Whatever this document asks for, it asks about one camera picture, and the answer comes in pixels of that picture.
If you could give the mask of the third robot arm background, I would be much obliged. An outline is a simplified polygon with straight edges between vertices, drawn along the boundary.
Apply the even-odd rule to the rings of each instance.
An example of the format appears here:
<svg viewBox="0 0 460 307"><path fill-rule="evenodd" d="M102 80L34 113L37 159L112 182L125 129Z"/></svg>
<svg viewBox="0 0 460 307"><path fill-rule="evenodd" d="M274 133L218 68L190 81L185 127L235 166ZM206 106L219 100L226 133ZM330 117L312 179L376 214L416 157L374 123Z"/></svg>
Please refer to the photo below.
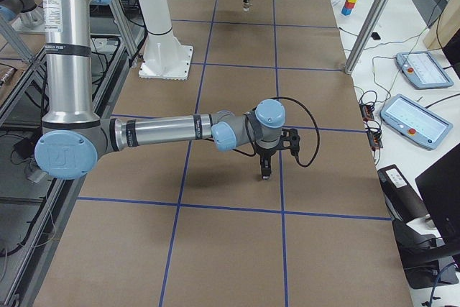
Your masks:
<svg viewBox="0 0 460 307"><path fill-rule="evenodd" d="M30 29L43 23L42 12L35 0L1 0L1 17L7 22L19 17Z"/></svg>

